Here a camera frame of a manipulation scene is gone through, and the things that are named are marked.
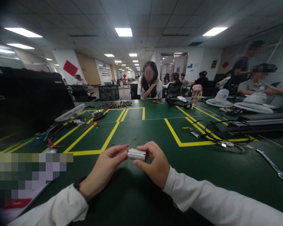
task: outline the headphones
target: headphones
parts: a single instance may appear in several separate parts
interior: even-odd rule
[[[175,106],[182,106],[185,109],[188,109],[192,106],[192,103],[189,101],[180,101],[177,99],[177,96],[173,96],[172,94],[168,95],[166,97],[166,101],[169,106],[175,105]]]

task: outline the gray shirt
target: gray shirt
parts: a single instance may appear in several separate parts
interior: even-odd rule
[[[239,84],[238,86],[238,92],[240,92],[242,89],[247,89],[249,91],[253,91],[253,92],[260,92],[266,89],[275,89],[275,87],[267,84],[267,83],[258,83],[258,85],[256,85],[255,83],[252,82],[252,80],[247,80],[245,82],[242,82]]]

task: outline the pink water bottle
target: pink water bottle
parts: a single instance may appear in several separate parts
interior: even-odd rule
[[[198,104],[198,100],[202,97],[202,86],[201,85],[194,85],[191,102],[192,106],[196,107]]]

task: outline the silver metal cylinder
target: silver metal cylinder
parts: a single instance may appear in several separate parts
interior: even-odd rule
[[[146,151],[140,151],[134,148],[129,149],[128,151],[128,158],[129,159],[139,159],[142,161],[146,160]]]

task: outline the black shirt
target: black shirt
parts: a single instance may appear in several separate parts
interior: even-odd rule
[[[241,57],[233,66],[232,76],[230,77],[231,84],[240,84],[245,82],[248,78],[248,74],[245,75],[234,75],[236,69],[241,69],[241,71],[248,71],[248,57]]]

